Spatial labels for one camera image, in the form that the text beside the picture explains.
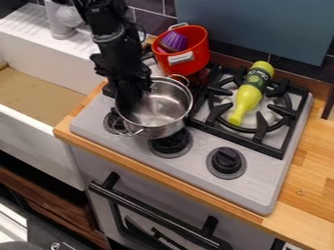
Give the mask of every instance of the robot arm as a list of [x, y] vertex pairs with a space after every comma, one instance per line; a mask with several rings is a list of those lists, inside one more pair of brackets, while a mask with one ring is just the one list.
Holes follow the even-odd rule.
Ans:
[[142, 45], [134, 23], [125, 17], [124, 0], [73, 0], [90, 25], [101, 53], [91, 56], [96, 72], [113, 84], [124, 104], [135, 103], [149, 90], [150, 69], [142, 62]]

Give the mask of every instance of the butcher block counter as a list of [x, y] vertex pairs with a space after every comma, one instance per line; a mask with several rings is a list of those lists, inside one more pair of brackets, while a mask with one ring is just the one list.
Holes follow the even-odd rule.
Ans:
[[[249, 67], [250, 62], [213, 54], [213, 62]], [[263, 217], [141, 162], [97, 145], [69, 131], [72, 119], [102, 90], [98, 86], [54, 129], [57, 138], [85, 148], [119, 166], [227, 213], [303, 249], [334, 249], [334, 121], [320, 118], [330, 85], [276, 71], [276, 77], [309, 87], [314, 104], [287, 178], [271, 215]]]

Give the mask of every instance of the purple object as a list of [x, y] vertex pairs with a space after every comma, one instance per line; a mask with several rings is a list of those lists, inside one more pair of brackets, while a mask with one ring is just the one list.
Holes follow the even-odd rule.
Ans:
[[180, 52], [188, 47], [188, 38], [177, 31], [169, 31], [159, 42], [160, 47], [167, 52]]

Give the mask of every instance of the plastic bottle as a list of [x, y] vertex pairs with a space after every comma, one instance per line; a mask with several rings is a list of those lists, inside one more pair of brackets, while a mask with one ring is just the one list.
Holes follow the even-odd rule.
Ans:
[[258, 61], [252, 65], [245, 80], [237, 90], [236, 109], [230, 115], [231, 124], [240, 126], [245, 113], [260, 102], [273, 73], [273, 67], [267, 62]]

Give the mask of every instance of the metal pot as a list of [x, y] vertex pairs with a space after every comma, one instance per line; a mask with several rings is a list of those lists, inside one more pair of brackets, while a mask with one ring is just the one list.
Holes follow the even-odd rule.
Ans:
[[165, 138], [185, 126], [184, 118], [193, 103], [188, 87], [169, 77], [151, 79], [151, 92], [144, 92], [133, 110], [122, 110], [116, 98], [115, 108], [129, 131], [126, 136], [138, 135], [150, 140]]

